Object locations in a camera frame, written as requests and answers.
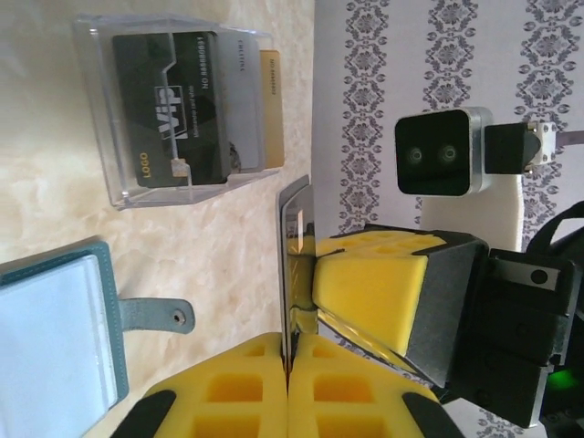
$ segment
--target black vip card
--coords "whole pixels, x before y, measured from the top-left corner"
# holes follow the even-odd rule
[[[187,185],[185,163],[192,184],[225,183],[229,175],[229,143],[215,103],[220,87],[214,80],[214,39],[212,32],[113,38],[134,168],[143,187]]]

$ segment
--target vip logo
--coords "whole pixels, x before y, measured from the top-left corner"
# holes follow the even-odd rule
[[[186,117],[184,115],[182,87],[154,87],[156,93],[156,119],[158,132],[163,140],[186,139]]]

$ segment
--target green led light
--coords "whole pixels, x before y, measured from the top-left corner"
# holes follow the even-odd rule
[[[578,379],[574,377],[571,370],[554,372],[547,377],[547,386],[551,390],[569,390],[579,385]]]

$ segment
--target damask patterned wallpaper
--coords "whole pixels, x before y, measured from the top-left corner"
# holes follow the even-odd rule
[[[395,175],[393,127],[404,115],[483,106],[497,123],[584,130],[583,16],[584,0],[317,0],[317,235],[419,222],[421,200],[399,193]],[[524,177],[524,243],[584,198],[583,169],[584,146],[568,146]],[[464,401],[448,410],[467,436],[545,436]]]

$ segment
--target table surface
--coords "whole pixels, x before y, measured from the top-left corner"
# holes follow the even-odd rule
[[[196,205],[114,210],[71,35],[80,12],[172,12],[272,33],[282,55],[282,172]],[[90,436],[109,435],[157,381],[279,330],[275,199],[310,170],[313,25],[314,0],[8,0],[0,264],[98,235],[110,246],[120,297],[186,298],[197,317],[186,336],[124,335],[130,395]]]

